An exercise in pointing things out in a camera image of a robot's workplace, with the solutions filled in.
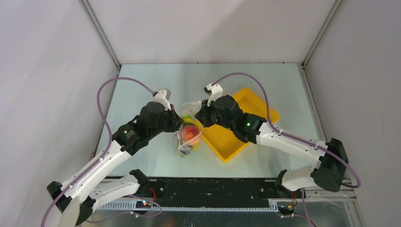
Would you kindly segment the pink orange peach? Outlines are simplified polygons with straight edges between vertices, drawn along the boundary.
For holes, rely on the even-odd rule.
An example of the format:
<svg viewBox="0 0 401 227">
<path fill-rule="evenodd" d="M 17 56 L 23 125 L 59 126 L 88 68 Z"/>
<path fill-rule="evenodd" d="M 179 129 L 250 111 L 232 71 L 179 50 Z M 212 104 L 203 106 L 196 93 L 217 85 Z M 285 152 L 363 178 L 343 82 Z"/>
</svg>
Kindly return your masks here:
<svg viewBox="0 0 401 227">
<path fill-rule="evenodd" d="M 195 146 L 200 142 L 200 130 L 198 127 L 188 125 L 183 128 L 182 139 L 184 144 L 188 146 Z"/>
</svg>

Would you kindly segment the clear zip top bag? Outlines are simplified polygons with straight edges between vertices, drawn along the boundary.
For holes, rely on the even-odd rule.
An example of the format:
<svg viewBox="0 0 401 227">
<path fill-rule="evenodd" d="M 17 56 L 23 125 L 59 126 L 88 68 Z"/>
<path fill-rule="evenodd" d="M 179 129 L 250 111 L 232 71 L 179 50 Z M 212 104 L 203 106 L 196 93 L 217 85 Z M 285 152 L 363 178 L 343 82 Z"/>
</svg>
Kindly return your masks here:
<svg viewBox="0 0 401 227">
<path fill-rule="evenodd" d="M 175 134 L 178 142 L 178 154 L 182 157 L 195 152 L 200 144 L 203 126 L 195 118 L 200 109 L 201 101 L 198 101 L 187 102 L 178 111 L 183 123 Z"/>
</svg>

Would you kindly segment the yellow banana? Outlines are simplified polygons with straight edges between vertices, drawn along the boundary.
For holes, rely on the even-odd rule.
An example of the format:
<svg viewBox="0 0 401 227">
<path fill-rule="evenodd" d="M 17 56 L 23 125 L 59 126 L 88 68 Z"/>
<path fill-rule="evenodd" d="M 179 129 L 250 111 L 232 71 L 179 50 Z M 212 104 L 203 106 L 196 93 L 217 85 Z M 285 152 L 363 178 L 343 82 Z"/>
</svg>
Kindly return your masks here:
<svg viewBox="0 0 401 227">
<path fill-rule="evenodd" d="M 195 121 L 189 115 L 183 116 L 182 119 L 183 119 L 183 126 L 184 127 L 186 127 L 188 125 L 192 125 L 192 126 L 195 126 L 195 127 L 197 126 Z"/>
</svg>

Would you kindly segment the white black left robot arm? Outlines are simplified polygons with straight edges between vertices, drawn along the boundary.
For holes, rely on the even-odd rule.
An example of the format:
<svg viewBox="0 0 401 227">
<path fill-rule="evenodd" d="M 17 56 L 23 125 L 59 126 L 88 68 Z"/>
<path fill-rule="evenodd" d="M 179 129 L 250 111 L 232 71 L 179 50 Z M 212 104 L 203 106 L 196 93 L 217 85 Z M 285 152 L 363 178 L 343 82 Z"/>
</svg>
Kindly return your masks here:
<svg viewBox="0 0 401 227">
<path fill-rule="evenodd" d="M 123 196 L 146 196 L 150 180 L 139 169 L 107 184 L 101 181 L 154 137 L 163 132 L 176 132 L 182 124 L 173 105 L 166 108 L 159 102 L 149 102 L 139 115 L 120 126 L 105 149 L 69 180 L 51 182 L 46 189 L 53 198 L 52 205 L 62 213 L 61 224 L 76 227 L 106 203 Z"/>
</svg>

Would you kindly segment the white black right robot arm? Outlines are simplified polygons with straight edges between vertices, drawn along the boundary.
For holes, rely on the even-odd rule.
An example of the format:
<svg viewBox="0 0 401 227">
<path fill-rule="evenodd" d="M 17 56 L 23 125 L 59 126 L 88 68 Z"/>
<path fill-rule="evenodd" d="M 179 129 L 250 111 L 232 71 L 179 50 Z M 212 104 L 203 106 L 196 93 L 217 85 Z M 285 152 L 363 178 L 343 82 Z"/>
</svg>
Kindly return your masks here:
<svg viewBox="0 0 401 227">
<path fill-rule="evenodd" d="M 306 160 L 307 166 L 280 172 L 275 184 L 279 197 L 286 198 L 294 191 L 312 186 L 330 192 L 338 192 L 341 188 L 349 160 L 343 143 L 338 139 L 326 142 L 291 135 L 261 116 L 243 112 L 229 95 L 211 104 L 203 100 L 195 118 L 203 127 L 219 125 L 232 131 L 242 142 L 272 147 Z"/>
</svg>

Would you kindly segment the yellow plastic tray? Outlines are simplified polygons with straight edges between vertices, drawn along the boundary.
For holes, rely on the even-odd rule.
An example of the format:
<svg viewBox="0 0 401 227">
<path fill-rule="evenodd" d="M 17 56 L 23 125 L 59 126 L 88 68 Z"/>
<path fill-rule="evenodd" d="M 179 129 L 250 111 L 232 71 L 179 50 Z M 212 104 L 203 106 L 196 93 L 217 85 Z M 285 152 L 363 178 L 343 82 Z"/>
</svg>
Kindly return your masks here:
<svg viewBox="0 0 401 227">
<path fill-rule="evenodd" d="M 265 120 L 270 114 L 272 123 L 280 119 L 280 115 L 272 107 L 267 111 L 266 102 L 247 87 L 242 88 L 232 97 L 244 114 L 254 114 Z M 215 124 L 203 129 L 202 138 L 222 162 L 228 162 L 251 143 L 249 133 L 255 124 L 255 120 L 244 117 L 230 128 L 227 127 L 229 124 L 224 126 Z"/>
</svg>

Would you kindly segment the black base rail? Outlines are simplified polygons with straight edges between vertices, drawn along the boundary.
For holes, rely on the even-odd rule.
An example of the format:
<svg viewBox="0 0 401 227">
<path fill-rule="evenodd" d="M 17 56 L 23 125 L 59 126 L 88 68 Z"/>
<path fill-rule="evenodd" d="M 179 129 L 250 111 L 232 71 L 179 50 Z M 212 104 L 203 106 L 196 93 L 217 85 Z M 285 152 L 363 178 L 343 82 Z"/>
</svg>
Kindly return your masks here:
<svg viewBox="0 0 401 227">
<path fill-rule="evenodd" d="M 300 199 L 302 192 L 270 178 L 151 177 L 134 195 L 155 199 L 162 207 L 261 208 L 274 199 Z"/>
</svg>

